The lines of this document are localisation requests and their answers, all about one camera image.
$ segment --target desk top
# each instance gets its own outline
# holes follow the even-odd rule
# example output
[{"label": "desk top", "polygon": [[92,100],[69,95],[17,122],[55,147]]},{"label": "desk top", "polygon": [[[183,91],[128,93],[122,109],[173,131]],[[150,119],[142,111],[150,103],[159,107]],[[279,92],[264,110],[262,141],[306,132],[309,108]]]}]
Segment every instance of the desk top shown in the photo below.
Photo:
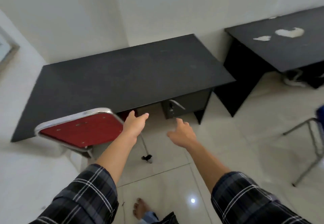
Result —
[{"label": "desk top", "polygon": [[93,108],[134,109],[234,81],[194,34],[43,66],[12,142]]},{"label": "desk top", "polygon": [[[295,27],[304,29],[304,35],[288,38],[275,34],[276,30]],[[281,72],[324,60],[324,7],[238,25],[225,31]],[[266,35],[272,36],[270,41],[253,40]]]}]

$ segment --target plaid sleeve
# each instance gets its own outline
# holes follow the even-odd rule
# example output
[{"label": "plaid sleeve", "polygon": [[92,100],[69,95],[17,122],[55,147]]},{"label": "plaid sleeve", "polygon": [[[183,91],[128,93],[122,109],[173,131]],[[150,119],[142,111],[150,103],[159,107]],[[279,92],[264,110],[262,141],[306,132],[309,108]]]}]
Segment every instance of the plaid sleeve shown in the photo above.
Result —
[{"label": "plaid sleeve", "polygon": [[223,224],[309,223],[241,172],[223,175],[211,201]]},{"label": "plaid sleeve", "polygon": [[32,223],[112,223],[118,205],[116,185],[109,172],[92,164],[63,189]]}]

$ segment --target forearm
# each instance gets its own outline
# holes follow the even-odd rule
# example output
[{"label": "forearm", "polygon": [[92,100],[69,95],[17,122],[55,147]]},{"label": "forearm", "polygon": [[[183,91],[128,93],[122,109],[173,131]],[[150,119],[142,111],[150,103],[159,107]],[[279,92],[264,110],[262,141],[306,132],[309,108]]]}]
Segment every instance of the forearm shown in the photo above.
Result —
[{"label": "forearm", "polygon": [[197,141],[189,143],[186,149],[190,153],[201,177],[211,193],[218,180],[231,170],[224,166]]},{"label": "forearm", "polygon": [[118,183],[126,164],[128,155],[136,143],[126,133],[121,133],[98,158],[97,164],[104,167],[115,184]]}]

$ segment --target person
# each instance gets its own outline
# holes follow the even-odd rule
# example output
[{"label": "person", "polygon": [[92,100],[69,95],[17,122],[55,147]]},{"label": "person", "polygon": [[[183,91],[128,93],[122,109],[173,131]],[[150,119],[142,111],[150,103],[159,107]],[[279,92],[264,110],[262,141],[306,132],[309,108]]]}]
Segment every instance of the person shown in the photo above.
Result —
[{"label": "person", "polygon": [[[116,184],[127,157],[145,126],[148,113],[128,115],[124,129],[98,158],[63,189],[34,220],[33,224],[112,223],[117,212]],[[167,133],[177,146],[185,148],[211,193],[212,205],[223,224],[309,223],[282,205],[271,193],[241,172],[233,172],[208,152],[197,140],[187,122],[177,118],[175,131]],[[175,213],[159,221],[144,200],[134,204],[134,216],[142,224],[178,223]]]}]

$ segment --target black desk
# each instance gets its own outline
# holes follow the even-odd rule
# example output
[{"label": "black desk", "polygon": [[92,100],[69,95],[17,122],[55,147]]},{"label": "black desk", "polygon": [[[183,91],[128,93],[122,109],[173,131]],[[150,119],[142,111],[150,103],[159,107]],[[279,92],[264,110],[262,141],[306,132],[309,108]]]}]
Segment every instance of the black desk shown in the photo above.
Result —
[{"label": "black desk", "polygon": [[166,118],[194,112],[200,123],[213,88],[232,81],[193,34],[46,65],[11,141],[34,137],[40,123],[99,107],[118,113],[161,102]]},{"label": "black desk", "polygon": [[[276,30],[302,28],[304,35],[288,38]],[[265,72],[285,72],[324,60],[324,7],[225,29],[233,41],[224,67],[237,80],[215,88],[234,116]],[[271,36],[267,42],[253,38]]]}]

